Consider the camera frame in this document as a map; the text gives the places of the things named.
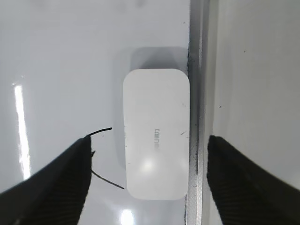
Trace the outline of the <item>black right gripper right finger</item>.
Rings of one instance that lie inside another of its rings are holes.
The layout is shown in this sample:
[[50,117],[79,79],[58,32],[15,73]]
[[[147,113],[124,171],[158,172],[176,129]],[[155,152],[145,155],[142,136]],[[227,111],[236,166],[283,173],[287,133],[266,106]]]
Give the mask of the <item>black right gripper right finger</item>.
[[211,135],[207,180],[224,225],[298,225],[300,192]]

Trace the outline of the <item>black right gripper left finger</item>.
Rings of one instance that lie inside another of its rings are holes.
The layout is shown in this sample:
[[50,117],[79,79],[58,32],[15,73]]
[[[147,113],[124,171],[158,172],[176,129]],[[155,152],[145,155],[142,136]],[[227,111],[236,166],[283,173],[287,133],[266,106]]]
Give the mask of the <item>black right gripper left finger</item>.
[[91,138],[78,139],[29,179],[0,195],[2,225],[76,225],[91,183]]

